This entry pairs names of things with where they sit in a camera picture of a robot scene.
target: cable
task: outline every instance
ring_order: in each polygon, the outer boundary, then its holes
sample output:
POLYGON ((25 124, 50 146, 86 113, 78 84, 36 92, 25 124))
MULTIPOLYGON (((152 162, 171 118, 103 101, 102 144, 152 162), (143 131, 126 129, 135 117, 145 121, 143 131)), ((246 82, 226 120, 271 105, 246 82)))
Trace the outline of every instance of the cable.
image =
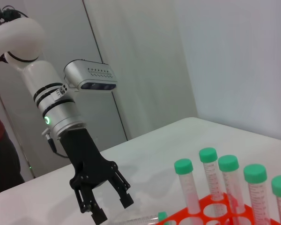
POLYGON ((1 12, 2 12, 5 8, 7 8, 7 7, 11 7, 11 8, 13 8, 13 9, 15 10, 15 7, 7 5, 7 6, 5 6, 5 7, 2 8, 1 12))
POLYGON ((60 157, 63 157, 63 158, 69 158, 68 156, 63 156, 63 155, 59 154, 58 152, 55 152, 55 154, 60 156, 60 157))
POLYGON ((20 13, 20 14, 22 14, 23 16, 25 16, 25 17, 28 18, 28 16, 26 16, 24 13, 20 12, 19 10, 16 10, 16 9, 10 9, 10 10, 13 10, 13 11, 15 11, 15 12, 18 12, 18 13, 20 13))

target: green light ring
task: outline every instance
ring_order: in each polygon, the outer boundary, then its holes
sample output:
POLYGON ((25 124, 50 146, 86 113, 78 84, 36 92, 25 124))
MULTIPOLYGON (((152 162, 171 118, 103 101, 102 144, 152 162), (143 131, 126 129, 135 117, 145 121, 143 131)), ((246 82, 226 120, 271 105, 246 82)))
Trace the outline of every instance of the green light ring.
POLYGON ((49 119, 49 117, 45 116, 44 119, 45 119, 46 124, 50 124, 50 119, 49 119))

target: white table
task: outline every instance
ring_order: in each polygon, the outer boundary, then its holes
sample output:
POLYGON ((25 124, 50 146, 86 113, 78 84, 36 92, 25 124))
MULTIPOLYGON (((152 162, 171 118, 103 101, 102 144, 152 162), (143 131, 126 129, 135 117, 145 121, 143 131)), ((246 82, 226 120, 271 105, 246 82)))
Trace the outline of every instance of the white table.
MULTIPOLYGON (((243 167, 250 163, 265 165, 268 172, 268 198, 271 217, 278 220, 275 196, 270 180, 281 174, 281 141, 220 124, 188 118, 155 130, 102 154, 114 160, 131 184, 134 199, 131 209, 161 210, 172 214, 185 207, 173 164, 190 158, 199 197, 208 194, 203 165, 198 152, 214 147, 218 156, 235 154, 240 163, 241 186, 246 204, 250 204, 243 167)), ((93 225, 91 213, 81 214, 69 186, 74 175, 72 165, 53 171, 0 194, 0 225, 93 225)), ((106 182, 94 190, 98 204, 110 222, 124 209, 119 196, 106 182)))

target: dark pants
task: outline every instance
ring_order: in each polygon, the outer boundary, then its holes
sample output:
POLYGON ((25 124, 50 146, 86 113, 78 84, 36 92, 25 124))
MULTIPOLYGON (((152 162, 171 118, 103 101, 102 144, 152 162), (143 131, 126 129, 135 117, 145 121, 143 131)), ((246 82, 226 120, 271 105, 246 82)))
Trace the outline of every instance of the dark pants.
POLYGON ((14 144, 5 132, 0 139, 0 192, 24 183, 14 144))

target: white robotic arm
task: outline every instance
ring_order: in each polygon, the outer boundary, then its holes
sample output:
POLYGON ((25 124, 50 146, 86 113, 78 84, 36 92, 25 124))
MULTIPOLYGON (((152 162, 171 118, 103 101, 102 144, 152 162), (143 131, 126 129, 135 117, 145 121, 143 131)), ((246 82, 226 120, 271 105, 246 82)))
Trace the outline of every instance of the white robotic arm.
MULTIPOLYGON (((75 176, 70 186, 75 191, 82 213, 91 211, 97 225, 107 217, 98 206, 92 189, 109 181, 120 196, 124 208, 133 204, 127 190, 130 187, 118 166, 103 158, 92 138, 84 127, 84 122, 76 108, 74 100, 67 93, 68 85, 63 84, 54 67, 47 61, 36 61, 44 42, 44 31, 32 19, 18 18, 0 26, 0 56, 4 53, 6 61, 21 73, 33 100, 42 117, 49 126, 46 135, 51 132, 59 139, 71 163, 75 176)), ((66 78, 74 87, 91 90, 111 90, 115 87, 113 74, 105 72, 100 65, 94 71, 85 60, 70 62, 66 69, 66 78), (100 81, 93 77, 100 76, 100 81)))
POLYGON ((10 51, 14 56, 35 61, 42 52, 45 33, 34 20, 19 18, 0 26, 0 56, 10 51))

